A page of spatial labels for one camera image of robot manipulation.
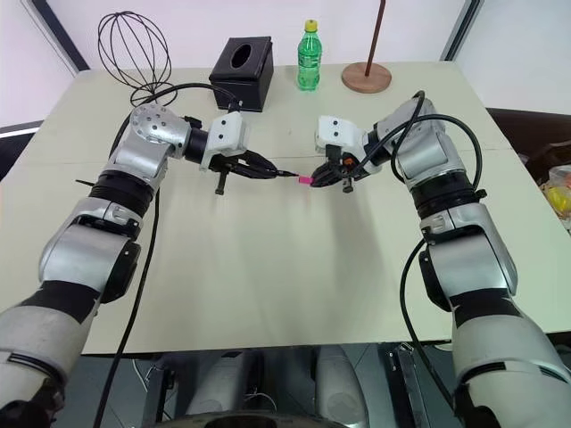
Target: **bottle label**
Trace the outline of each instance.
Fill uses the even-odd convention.
[[[321,62],[321,55],[319,55],[319,56],[308,56],[308,55],[302,55],[300,53],[298,53],[298,55],[297,55],[297,63],[300,67],[310,69],[310,68],[318,67],[320,62]]]

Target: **white wall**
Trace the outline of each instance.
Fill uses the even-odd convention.
[[[44,119],[73,80],[17,0],[0,2],[0,127]]]
[[[485,0],[457,63],[488,107],[571,114],[571,1]]]
[[[294,64],[303,23],[319,21],[323,62],[366,61],[378,0],[49,0],[91,68],[97,23],[106,13],[138,12],[167,38],[173,67],[212,67],[229,37],[272,36],[275,64]],[[437,61],[464,0],[388,0],[378,61]]]

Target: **pink object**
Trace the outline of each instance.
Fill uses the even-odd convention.
[[[313,178],[306,176],[299,176],[298,181],[300,182],[300,185],[310,185],[311,183],[313,183]]]

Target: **plastic bottle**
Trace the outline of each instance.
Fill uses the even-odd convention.
[[[297,46],[297,85],[302,91],[314,91],[319,83],[321,42],[318,37],[318,22],[305,21],[305,34]]]

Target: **yellow bottle cap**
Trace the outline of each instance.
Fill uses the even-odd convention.
[[[318,30],[318,22],[315,20],[306,20],[305,30],[310,33],[315,33]]]

